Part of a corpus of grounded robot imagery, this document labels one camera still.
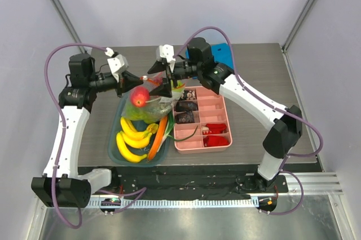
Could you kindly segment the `purple grape bunch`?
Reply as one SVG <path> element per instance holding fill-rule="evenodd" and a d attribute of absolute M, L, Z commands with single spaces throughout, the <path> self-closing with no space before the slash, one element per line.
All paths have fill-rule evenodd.
<path fill-rule="evenodd" d="M 162 76 L 161 75 L 156 75 L 154 77 L 149 77 L 148 81 L 155 85 L 156 87 L 162 84 Z"/>

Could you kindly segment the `green apple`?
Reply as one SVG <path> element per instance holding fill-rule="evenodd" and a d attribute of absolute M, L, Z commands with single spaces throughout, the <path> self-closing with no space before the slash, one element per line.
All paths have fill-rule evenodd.
<path fill-rule="evenodd" d="M 173 81 L 171 81 L 171 92 L 172 92 L 172 97 L 174 99 L 179 99 L 183 96 L 183 92 L 185 89 L 185 83 L 183 83 L 182 81 L 178 80 L 175 83 Z"/>

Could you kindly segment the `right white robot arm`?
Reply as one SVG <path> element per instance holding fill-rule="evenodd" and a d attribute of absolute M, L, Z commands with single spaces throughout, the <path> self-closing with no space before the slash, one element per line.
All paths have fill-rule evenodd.
<path fill-rule="evenodd" d="M 286 155 L 302 135 L 300 109 L 283 107 L 251 87 L 231 67 L 214 58 L 212 47 L 204 38 L 192 38 L 186 48 L 187 58 L 176 62 L 173 46 L 158 46 L 156 62 L 148 73 L 165 72 L 165 78 L 149 94 L 170 99 L 172 82 L 196 77 L 203 87 L 231 100 L 257 119 L 268 134 L 263 141 L 265 154 L 254 183 L 259 191 L 268 192 L 275 185 L 274 178 L 284 165 Z"/>

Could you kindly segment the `red pepper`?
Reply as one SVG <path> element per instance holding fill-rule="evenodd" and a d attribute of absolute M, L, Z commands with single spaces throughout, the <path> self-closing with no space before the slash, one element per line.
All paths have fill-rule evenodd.
<path fill-rule="evenodd" d="M 138 108 L 146 106 L 149 100 L 149 91 L 143 86 L 136 87 L 130 94 L 130 102 Z"/>

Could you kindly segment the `green grape bunch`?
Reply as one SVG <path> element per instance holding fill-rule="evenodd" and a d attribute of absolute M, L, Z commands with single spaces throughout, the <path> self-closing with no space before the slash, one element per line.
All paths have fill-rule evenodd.
<path fill-rule="evenodd" d="M 122 116 L 131 121 L 142 121 L 146 118 L 146 113 L 143 108 L 127 104 L 122 111 Z"/>

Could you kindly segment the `green netted melon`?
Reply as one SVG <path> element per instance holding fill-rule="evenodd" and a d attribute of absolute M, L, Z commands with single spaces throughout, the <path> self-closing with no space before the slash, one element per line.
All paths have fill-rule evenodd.
<path fill-rule="evenodd" d="M 146 113 L 145 121 L 157 122 L 166 116 L 172 109 L 172 102 L 161 102 L 160 100 L 152 101 L 144 107 Z"/>

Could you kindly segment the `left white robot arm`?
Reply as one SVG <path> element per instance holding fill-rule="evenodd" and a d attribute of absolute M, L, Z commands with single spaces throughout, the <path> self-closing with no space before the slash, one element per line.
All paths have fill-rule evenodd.
<path fill-rule="evenodd" d="M 69 59 L 67 84 L 56 102 L 61 114 L 51 157 L 42 176 L 31 183 L 32 191 L 47 207 L 84 208 L 99 189 L 107 194 L 119 190 L 120 180 L 110 169 L 78 173 L 81 139 L 97 94 L 115 90 L 121 96 L 143 83 L 128 72 L 126 57 L 115 52 L 107 62 L 110 71 L 102 73 L 95 70 L 95 60 L 88 54 Z"/>

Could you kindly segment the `clear zip top bag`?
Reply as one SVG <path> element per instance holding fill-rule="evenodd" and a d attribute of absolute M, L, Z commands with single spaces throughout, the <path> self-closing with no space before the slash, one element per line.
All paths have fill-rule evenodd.
<path fill-rule="evenodd" d="M 151 96 L 150 92 L 162 85 L 165 73 L 143 76 L 143 84 L 128 93 L 121 116 L 131 121 L 155 123 L 165 117 L 183 96 L 185 83 L 171 84 L 172 97 Z"/>

